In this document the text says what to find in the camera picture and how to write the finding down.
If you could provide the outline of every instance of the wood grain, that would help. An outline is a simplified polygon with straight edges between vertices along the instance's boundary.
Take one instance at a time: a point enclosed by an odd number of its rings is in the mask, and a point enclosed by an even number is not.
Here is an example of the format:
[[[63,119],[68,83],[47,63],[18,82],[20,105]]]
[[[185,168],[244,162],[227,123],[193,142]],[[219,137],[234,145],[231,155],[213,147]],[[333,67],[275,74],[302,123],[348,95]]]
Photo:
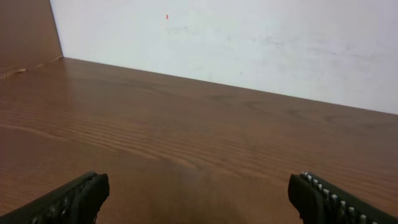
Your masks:
[[[95,170],[98,223],[301,223],[287,183],[310,170],[397,216],[397,133],[393,114],[65,58],[0,81],[0,214]]]

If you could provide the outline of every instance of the wooden table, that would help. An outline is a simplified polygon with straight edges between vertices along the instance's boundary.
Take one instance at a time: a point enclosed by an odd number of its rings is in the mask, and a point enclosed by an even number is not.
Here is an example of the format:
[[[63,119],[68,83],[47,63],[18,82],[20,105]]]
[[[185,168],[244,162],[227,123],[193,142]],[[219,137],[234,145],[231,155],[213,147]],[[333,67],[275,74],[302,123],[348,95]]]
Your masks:
[[[398,216],[397,134],[392,114],[65,58],[0,80],[0,214],[95,170],[98,223],[301,223],[287,184],[309,170]]]

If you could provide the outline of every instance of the wooden tabletop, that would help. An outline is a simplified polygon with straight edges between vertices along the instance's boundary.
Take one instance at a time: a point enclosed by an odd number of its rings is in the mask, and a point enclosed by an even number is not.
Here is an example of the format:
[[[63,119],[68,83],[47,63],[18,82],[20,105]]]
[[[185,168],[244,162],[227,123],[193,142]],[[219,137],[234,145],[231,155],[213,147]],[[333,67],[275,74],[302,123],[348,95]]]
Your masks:
[[[308,170],[398,216],[397,134],[397,115],[65,58],[0,80],[0,215],[94,170],[98,223],[301,223],[287,184]]]

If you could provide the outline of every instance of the white wall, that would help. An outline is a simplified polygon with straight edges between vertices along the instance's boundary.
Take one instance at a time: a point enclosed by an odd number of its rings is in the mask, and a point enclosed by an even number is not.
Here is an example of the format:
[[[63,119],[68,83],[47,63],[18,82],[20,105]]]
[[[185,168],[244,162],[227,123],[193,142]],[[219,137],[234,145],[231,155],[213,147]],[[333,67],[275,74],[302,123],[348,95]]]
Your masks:
[[[51,3],[65,57],[398,114],[397,0]]]

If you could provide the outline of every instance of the wooden wall panel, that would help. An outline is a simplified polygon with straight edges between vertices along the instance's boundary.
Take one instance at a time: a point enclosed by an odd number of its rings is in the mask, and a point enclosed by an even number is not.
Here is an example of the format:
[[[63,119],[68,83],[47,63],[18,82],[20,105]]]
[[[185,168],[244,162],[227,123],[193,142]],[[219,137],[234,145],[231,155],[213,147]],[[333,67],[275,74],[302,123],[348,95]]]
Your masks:
[[[49,0],[0,0],[0,77],[61,55]]]

